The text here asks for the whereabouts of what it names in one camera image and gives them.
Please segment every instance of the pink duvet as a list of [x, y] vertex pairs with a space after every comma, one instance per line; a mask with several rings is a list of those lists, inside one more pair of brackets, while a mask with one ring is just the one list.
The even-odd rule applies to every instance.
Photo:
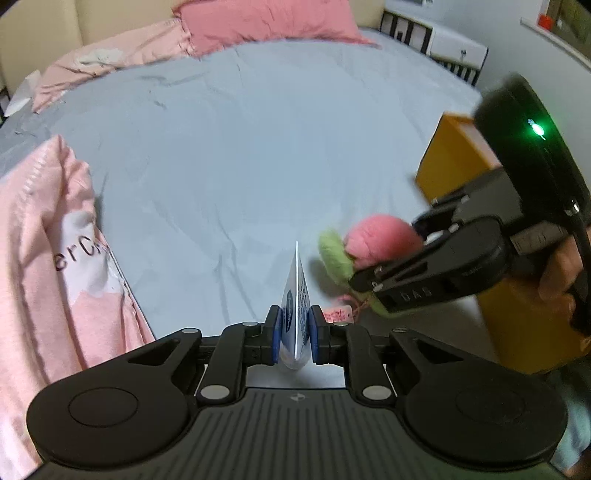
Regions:
[[61, 137], [0, 180], [0, 478], [40, 464], [25, 425], [43, 387], [154, 338], [95, 226], [89, 168]]
[[171, 18], [73, 50], [41, 77], [33, 111], [39, 113], [69, 89], [115, 70], [187, 56], [193, 51], [190, 37], [180, 19]]

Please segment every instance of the card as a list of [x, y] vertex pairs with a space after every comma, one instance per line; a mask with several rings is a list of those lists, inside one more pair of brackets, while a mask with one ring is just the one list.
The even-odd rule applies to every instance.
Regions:
[[289, 368], [299, 369], [308, 363], [311, 357], [308, 310], [310, 310], [310, 297], [296, 242], [294, 258], [281, 302], [280, 357]]

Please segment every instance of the black and white striped panel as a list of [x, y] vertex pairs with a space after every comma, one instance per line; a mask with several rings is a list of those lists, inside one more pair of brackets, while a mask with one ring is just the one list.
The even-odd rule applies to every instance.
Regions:
[[427, 53], [431, 35], [433, 35], [433, 29], [386, 11], [382, 16], [379, 30], [424, 55]]
[[435, 60], [439, 65], [445, 67], [450, 72], [455, 73], [458, 76], [458, 78], [461, 78], [465, 82], [470, 83], [472, 86], [476, 86], [476, 82], [478, 81], [478, 77], [480, 76], [480, 70], [476, 70], [471, 67], [460, 65], [458, 63], [453, 63], [447, 60], [433, 60]]
[[[390, 37], [420, 51], [424, 55], [427, 54], [429, 42], [433, 35], [433, 29], [414, 22], [409, 18], [401, 17], [387, 11], [384, 11], [379, 30], [381, 33], [390, 35]], [[438, 64], [443, 65], [450, 72], [455, 73], [458, 78], [470, 83], [472, 86], [476, 85], [478, 77], [480, 76], [480, 70], [446, 60], [435, 58], [433, 60]]]

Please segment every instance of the red object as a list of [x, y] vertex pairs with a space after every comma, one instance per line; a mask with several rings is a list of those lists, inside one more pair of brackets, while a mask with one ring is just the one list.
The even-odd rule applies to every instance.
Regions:
[[549, 15], [540, 15], [538, 19], [538, 25], [546, 30], [552, 30], [552, 25], [554, 25], [554, 20]]

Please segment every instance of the plush toy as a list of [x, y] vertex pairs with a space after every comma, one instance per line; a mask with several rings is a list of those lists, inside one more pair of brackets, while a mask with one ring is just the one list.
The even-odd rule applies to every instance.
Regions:
[[373, 292], [360, 293], [352, 290], [349, 280], [359, 270], [403, 258], [422, 247], [423, 239], [413, 227], [390, 215], [366, 218], [353, 227], [344, 241], [334, 230], [323, 232], [319, 239], [320, 257], [329, 277], [337, 285], [347, 289], [360, 302], [360, 308], [369, 306], [384, 317], [394, 317], [397, 314], [388, 313]]

